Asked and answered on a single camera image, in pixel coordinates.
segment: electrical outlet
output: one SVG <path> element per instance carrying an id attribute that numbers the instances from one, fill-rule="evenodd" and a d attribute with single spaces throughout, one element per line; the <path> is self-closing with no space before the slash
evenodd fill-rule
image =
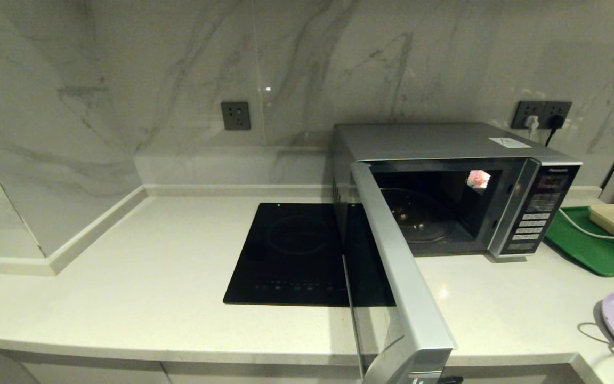
<path id="1" fill-rule="evenodd" d="M 521 101 L 518 103 L 518 109 L 513 116 L 511 128 L 526 129 L 524 121 L 528 116 L 537 116 L 539 118 L 539 129 L 550 129 L 555 121 L 562 120 L 568 117 L 572 102 L 570 101 Z"/>
<path id="2" fill-rule="evenodd" d="M 223 102 L 222 117 L 227 131 L 248 131 L 251 129 L 251 112 L 246 102 Z"/>

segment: open microwave door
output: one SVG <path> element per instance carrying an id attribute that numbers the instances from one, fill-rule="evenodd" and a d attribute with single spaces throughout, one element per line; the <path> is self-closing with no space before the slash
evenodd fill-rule
<path id="1" fill-rule="evenodd" d="M 363 382 L 436 384 L 456 343 L 369 165 L 350 170 L 348 185 L 336 186 L 336 209 L 345 217 L 349 206 L 363 206 L 395 302 L 351 306 Z"/>

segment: microwave control panel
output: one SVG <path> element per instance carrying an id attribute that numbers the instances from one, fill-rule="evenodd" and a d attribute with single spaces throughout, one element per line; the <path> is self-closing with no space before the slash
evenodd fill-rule
<path id="1" fill-rule="evenodd" d="M 579 165 L 541 166 L 514 221 L 502 255 L 534 253 L 570 189 Z"/>

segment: white countertop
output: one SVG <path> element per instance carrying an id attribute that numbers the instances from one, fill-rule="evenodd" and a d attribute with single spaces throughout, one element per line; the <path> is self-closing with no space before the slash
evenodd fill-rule
<path id="1" fill-rule="evenodd" d="M 0 348 L 356 365 L 347 308 L 222 303 L 263 201 L 320 199 L 148 197 L 57 277 L 0 275 Z M 449 365 L 573 362 L 583 376 L 591 369 L 614 383 L 614 353 L 578 330 L 604 340 L 584 323 L 594 323 L 594 305 L 614 292 L 614 277 L 592 275 L 546 245 L 527 262 L 482 255 L 416 262 L 458 342 Z"/>

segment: induction cooktop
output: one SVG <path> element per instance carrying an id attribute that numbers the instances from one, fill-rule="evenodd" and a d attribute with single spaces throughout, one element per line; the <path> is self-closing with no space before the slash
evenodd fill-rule
<path id="1" fill-rule="evenodd" d="M 332 204 L 259 205 L 224 295 L 227 304 L 394 305 L 363 207 L 352 205 L 348 242 Z"/>

